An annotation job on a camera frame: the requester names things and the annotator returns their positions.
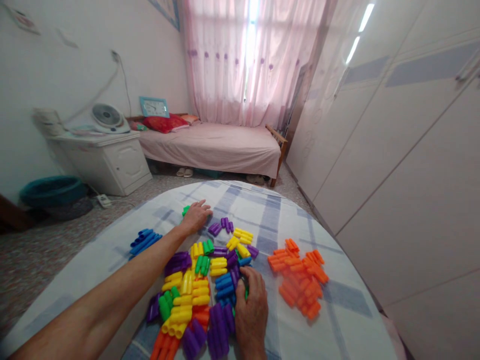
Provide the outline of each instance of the teal basket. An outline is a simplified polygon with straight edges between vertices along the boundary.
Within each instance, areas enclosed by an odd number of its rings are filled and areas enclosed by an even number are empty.
[[[52,176],[30,182],[20,191],[20,199],[32,208],[62,207],[84,198],[87,188],[78,177]]]

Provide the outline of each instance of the power strip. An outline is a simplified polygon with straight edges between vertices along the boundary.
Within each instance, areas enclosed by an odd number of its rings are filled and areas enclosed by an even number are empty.
[[[112,201],[107,197],[107,195],[98,195],[96,199],[98,200],[102,208],[108,209],[112,207]]]

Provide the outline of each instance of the white wardrobe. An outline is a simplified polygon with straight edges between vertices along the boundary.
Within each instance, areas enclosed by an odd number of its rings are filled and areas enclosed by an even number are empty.
[[[295,135],[287,158],[417,360],[480,358],[479,16],[378,1],[328,113],[302,113],[314,145]]]

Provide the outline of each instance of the tiled floor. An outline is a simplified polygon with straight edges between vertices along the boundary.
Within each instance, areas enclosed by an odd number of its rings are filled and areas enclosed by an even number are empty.
[[[162,165],[158,174],[153,175],[153,180],[127,197],[116,198],[110,209],[102,209],[95,201],[93,210],[80,218],[67,222],[46,221],[23,233],[2,236],[0,339],[5,337],[55,275],[115,219],[170,189],[212,180],[196,173],[191,178],[178,177],[176,172],[176,167]],[[232,173],[226,173],[220,179],[246,181],[244,175]],[[281,167],[274,190],[315,217],[286,166]]]

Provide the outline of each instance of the checkered tablecloth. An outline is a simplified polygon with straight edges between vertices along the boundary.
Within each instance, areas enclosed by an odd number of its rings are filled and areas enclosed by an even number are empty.
[[[268,291],[265,345],[269,358],[397,358],[365,284],[325,229],[294,202],[274,191],[239,181],[220,180],[167,191],[118,219],[58,274],[2,345],[16,349],[73,301],[125,264],[129,244],[139,230],[153,228],[157,233],[166,234],[181,222],[183,208],[201,199],[206,199],[213,209],[209,224],[228,217],[235,227],[253,233],[252,245],[260,250],[260,254],[252,264],[263,275]],[[188,238],[180,250],[187,251],[193,242],[205,241],[209,237],[207,226]],[[222,231],[214,239],[214,244],[224,245],[230,237]],[[318,249],[325,260],[324,270],[330,281],[323,287],[320,316],[313,323],[308,323],[297,309],[291,309],[284,302],[278,293],[282,277],[273,276],[267,262],[267,256],[275,249],[283,248],[287,238],[296,241],[302,256]],[[73,274],[81,278],[80,286],[69,283]],[[156,290],[151,289],[143,303],[137,306],[136,321],[139,314],[146,311],[148,299]],[[129,318],[126,323],[130,321],[132,326],[135,319]],[[158,323],[141,323],[123,359],[148,359],[159,329]],[[231,341],[231,347],[229,358],[234,358],[237,353],[234,341]],[[183,359],[183,352],[179,351],[175,358]],[[204,351],[200,358],[208,359],[208,352]]]

